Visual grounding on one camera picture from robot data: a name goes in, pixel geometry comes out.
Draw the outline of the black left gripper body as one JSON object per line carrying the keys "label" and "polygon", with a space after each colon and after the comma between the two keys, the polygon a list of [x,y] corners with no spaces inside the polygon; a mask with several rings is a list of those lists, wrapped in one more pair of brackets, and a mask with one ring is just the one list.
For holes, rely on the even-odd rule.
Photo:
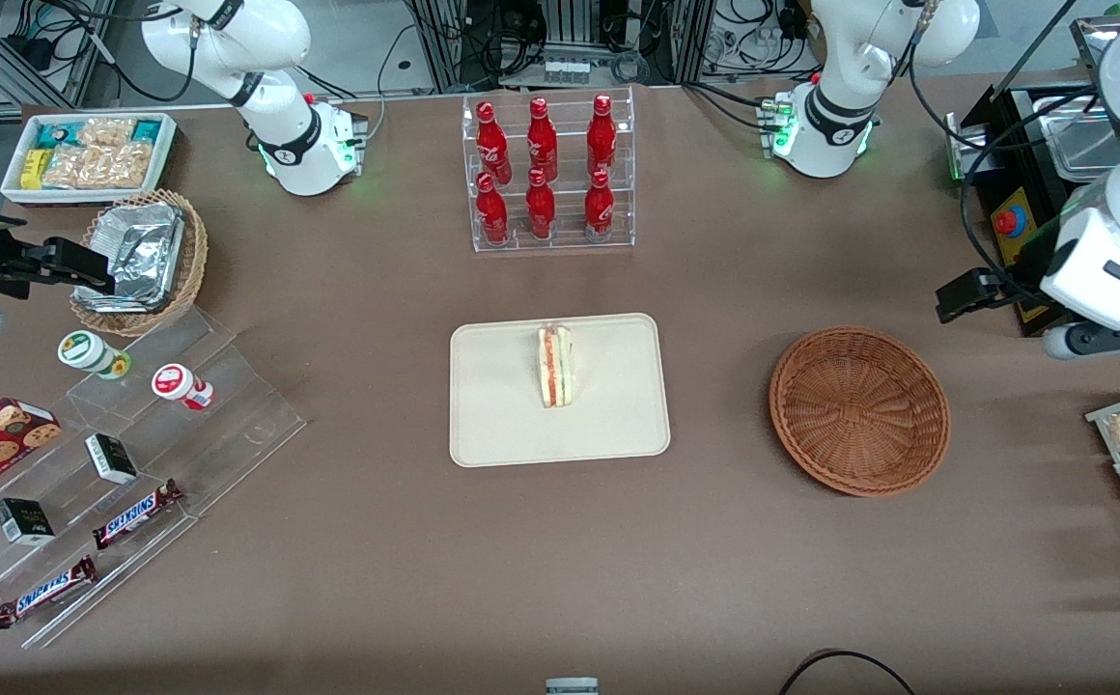
{"label": "black left gripper body", "polygon": [[1001,237],[1004,267],[1010,281],[1004,282],[1004,295],[1011,302],[1054,302],[1040,289],[1043,278],[1049,272],[1055,252],[1060,247],[1060,226],[1040,226],[1032,235],[1010,240]]}

